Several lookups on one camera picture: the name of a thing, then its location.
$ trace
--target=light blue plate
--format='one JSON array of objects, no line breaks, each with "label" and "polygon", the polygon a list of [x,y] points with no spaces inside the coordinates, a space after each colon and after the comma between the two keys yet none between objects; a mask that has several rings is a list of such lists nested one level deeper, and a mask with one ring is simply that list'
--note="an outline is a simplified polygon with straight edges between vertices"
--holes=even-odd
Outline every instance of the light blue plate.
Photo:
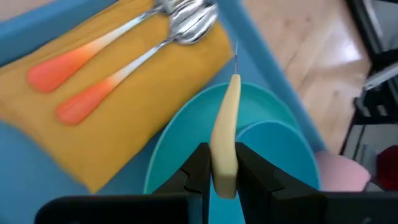
[{"label": "light blue plate", "polygon": [[[145,194],[152,193],[174,174],[199,143],[210,140],[211,131],[227,87],[228,84],[225,83],[204,90],[185,104],[174,116],[161,135],[150,160],[144,188]],[[292,129],[298,129],[298,124],[292,113],[271,92],[243,83],[237,129],[243,129],[258,121],[279,121],[286,126],[293,127]],[[237,218],[243,221],[239,203],[232,209],[230,207],[233,206],[230,205],[233,204],[232,201],[219,200],[218,202],[225,203],[228,210],[234,215],[228,216],[227,213],[217,212],[225,209],[224,205],[214,206],[211,202],[210,215],[212,217],[214,214],[224,215],[221,220],[218,219],[216,222],[211,219],[213,223],[227,220],[231,221],[228,223],[236,223]]]}]

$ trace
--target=red object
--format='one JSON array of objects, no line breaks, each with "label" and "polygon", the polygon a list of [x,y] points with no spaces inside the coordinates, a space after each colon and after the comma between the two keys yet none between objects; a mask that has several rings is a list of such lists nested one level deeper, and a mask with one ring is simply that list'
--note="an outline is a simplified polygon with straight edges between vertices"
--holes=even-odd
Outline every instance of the red object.
[{"label": "red object", "polygon": [[398,190],[398,146],[391,146],[377,156],[377,179],[386,190]]}]

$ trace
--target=yellow knife handle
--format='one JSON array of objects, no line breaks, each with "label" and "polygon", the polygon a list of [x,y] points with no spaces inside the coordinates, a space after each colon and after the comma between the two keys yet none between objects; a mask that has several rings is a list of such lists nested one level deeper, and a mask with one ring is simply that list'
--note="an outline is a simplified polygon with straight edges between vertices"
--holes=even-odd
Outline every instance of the yellow knife handle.
[{"label": "yellow knife handle", "polygon": [[221,198],[234,199],[238,159],[235,132],[241,96],[241,77],[233,75],[218,112],[210,140],[214,188]]}]

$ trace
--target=wooden floor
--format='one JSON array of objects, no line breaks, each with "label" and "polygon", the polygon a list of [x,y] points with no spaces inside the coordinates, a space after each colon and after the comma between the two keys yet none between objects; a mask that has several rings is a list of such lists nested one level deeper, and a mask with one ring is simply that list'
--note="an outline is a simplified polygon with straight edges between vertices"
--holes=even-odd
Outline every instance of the wooden floor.
[{"label": "wooden floor", "polygon": [[[51,0],[0,1],[0,21]],[[330,150],[339,153],[369,69],[343,0],[245,0]]]}]

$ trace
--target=orange spoon handle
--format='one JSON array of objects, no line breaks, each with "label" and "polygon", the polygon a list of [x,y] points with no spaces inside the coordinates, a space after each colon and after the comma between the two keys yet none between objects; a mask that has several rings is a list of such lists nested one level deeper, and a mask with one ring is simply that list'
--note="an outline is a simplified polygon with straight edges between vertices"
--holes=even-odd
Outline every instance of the orange spoon handle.
[{"label": "orange spoon handle", "polygon": [[99,51],[138,23],[159,12],[158,7],[141,14],[121,27],[98,37],[97,39],[65,54],[32,67],[27,74],[27,81],[35,90],[50,93],[70,78],[77,70],[93,58]]},{"label": "orange spoon handle", "polygon": [[82,122],[95,108],[97,108],[106,96],[115,89],[130,73],[142,65],[148,58],[154,55],[163,46],[170,43],[172,39],[165,39],[160,44],[151,48],[135,61],[126,65],[104,81],[90,87],[84,92],[70,98],[57,108],[58,119],[68,125],[76,125]]},{"label": "orange spoon handle", "polygon": [[58,119],[67,125],[80,123],[101,104],[116,86],[117,84],[113,82],[112,77],[109,77],[84,92],[77,94],[57,107],[56,113]]}]

